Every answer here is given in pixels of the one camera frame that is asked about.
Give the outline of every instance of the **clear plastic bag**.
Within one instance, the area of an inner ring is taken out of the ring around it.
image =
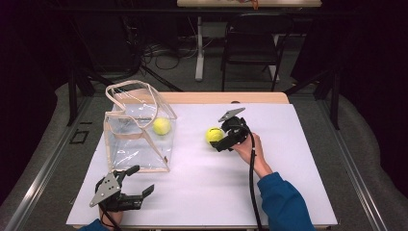
[[[109,170],[170,171],[177,115],[150,85],[126,81],[106,88],[114,109],[105,113]]]

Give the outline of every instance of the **human hand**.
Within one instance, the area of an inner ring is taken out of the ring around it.
[[[257,175],[260,178],[262,178],[266,175],[273,173],[273,171],[264,158],[264,149],[262,148],[261,138],[256,133],[252,133],[252,135],[255,141],[254,170],[257,173]],[[248,136],[246,140],[243,141],[242,143],[235,144],[234,146],[232,146],[232,148],[236,150],[238,154],[240,154],[241,158],[247,164],[250,164],[252,151],[252,141],[250,136]]]
[[[107,212],[109,216],[115,221],[117,225],[119,225],[122,222],[123,218],[123,211],[119,212]],[[103,214],[102,210],[99,208],[99,217],[101,218],[101,223],[108,228],[111,231],[115,230],[114,225],[111,223],[111,221],[106,217],[106,215]]]

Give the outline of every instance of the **wooden table edge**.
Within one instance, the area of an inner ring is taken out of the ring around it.
[[[169,104],[275,103],[289,104],[284,92],[160,92]]]

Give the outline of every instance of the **yellow tennis ball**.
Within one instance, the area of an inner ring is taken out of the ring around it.
[[[205,140],[207,143],[212,141],[220,141],[222,138],[224,138],[224,132],[217,127],[209,128],[205,133]]]
[[[168,118],[158,117],[153,121],[153,131],[160,136],[164,136],[171,129],[171,123]]]

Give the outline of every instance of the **white desk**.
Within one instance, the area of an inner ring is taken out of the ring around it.
[[[330,201],[304,137],[293,105],[283,93],[172,92],[164,94],[178,115],[170,172],[137,173],[126,177],[122,192],[140,194],[154,184],[155,191],[143,201],[141,210],[127,211],[124,228],[192,229],[256,228],[250,201],[248,165],[235,152],[217,152],[205,142],[205,131],[220,126],[218,119],[227,111],[246,107],[239,114],[252,131],[263,139],[266,159],[275,171],[302,193],[315,226],[337,224]],[[252,104],[211,104],[258,102]],[[265,103],[276,100],[278,104]],[[94,186],[108,171],[105,143],[101,139],[84,184],[67,219],[68,225],[82,226],[98,218],[90,208]],[[268,224],[256,199],[263,225]]]
[[[311,8],[320,7],[320,0],[258,0],[261,8]],[[186,8],[252,8],[251,2],[240,3],[238,0],[177,0],[177,6]],[[204,51],[202,43],[202,20],[197,21],[197,65],[195,69],[195,80],[203,80]],[[275,66],[269,67],[273,76]]]

